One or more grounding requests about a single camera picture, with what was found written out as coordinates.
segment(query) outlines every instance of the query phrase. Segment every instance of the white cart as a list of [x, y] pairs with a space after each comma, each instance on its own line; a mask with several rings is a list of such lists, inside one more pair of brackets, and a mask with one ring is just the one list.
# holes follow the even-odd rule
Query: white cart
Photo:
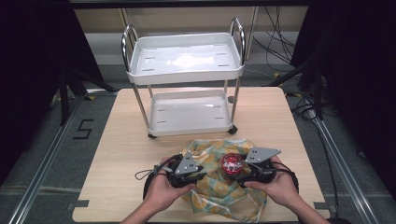
[[[239, 29], [239, 52], [233, 38], [235, 25]], [[236, 133], [233, 117], [246, 52], [245, 33], [237, 18], [231, 21], [230, 33], [199, 35], [138, 38], [136, 29], [128, 25], [121, 44], [127, 75], [146, 122], [148, 137]], [[133, 50], [131, 59], [128, 49]], [[234, 96], [227, 97], [228, 80], [233, 79], [236, 79]], [[224, 90], [153, 94], [150, 86], [214, 80], [224, 80]], [[137, 85], [148, 85], [151, 96], [149, 116], [143, 107]]]

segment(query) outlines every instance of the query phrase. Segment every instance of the shiny red object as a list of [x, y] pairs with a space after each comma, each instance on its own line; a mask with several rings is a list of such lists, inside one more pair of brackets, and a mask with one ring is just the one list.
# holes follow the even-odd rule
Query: shiny red object
[[238, 175], [242, 170], [242, 158], [235, 153], [228, 153], [221, 159], [221, 168], [227, 175]]

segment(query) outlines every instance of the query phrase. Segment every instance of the cart tray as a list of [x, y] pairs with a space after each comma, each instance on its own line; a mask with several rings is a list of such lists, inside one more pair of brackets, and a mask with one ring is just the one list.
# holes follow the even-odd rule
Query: cart tray
[[221, 90], [157, 93], [151, 101], [149, 124], [154, 136], [227, 132], [233, 127]]
[[240, 57], [226, 33], [141, 37], [128, 77], [136, 85], [236, 79]]

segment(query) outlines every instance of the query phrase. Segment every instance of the handheld controller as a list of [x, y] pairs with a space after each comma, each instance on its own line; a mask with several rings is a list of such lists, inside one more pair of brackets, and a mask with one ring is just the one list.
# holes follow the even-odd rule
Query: handheld controller
[[[299, 190], [298, 179], [294, 172], [292, 172], [286, 165], [279, 163], [285, 169], [277, 169], [271, 162], [271, 158], [279, 154], [281, 151], [279, 149], [271, 149], [264, 147], [253, 147], [250, 149], [247, 155], [240, 155], [245, 159], [245, 163], [250, 168], [250, 173], [244, 175], [238, 175], [235, 181], [238, 182], [241, 188], [245, 188], [245, 182], [247, 181], [258, 181], [261, 183], [270, 183], [276, 177], [276, 172], [288, 173], [296, 187]], [[205, 177], [206, 173], [199, 173], [204, 169], [203, 166], [197, 166], [188, 151], [184, 156], [181, 154], [175, 155], [168, 159], [166, 162], [155, 165], [153, 171], [149, 174], [143, 192], [143, 199], [146, 197], [147, 191], [149, 190], [149, 184], [155, 175], [158, 175], [158, 171], [164, 169], [166, 171], [166, 176], [169, 183], [174, 188], [182, 188], [189, 184], [196, 184], [198, 180]]]

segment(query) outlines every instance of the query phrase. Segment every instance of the metal cart handle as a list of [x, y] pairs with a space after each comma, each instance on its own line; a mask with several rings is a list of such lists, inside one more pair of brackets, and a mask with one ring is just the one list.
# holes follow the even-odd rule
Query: metal cart handle
[[127, 53], [127, 39], [129, 36], [129, 32], [132, 30], [132, 34], [134, 35], [134, 42], [137, 41], [138, 36], [137, 36], [137, 32], [136, 29], [130, 24], [125, 28], [125, 31], [122, 35], [122, 40], [121, 40], [121, 47], [122, 47], [122, 58], [124, 60], [125, 63], [125, 67], [126, 67], [126, 71], [130, 72], [130, 66], [129, 66], [129, 59], [128, 59], [128, 53]]
[[244, 28], [242, 27], [238, 18], [234, 17], [231, 20], [230, 36], [233, 36], [233, 28], [234, 28], [235, 24], [238, 26], [239, 33], [241, 35], [241, 61], [240, 61], [241, 64], [240, 65], [242, 66], [245, 64], [245, 53], [246, 53], [245, 32], [244, 32]]

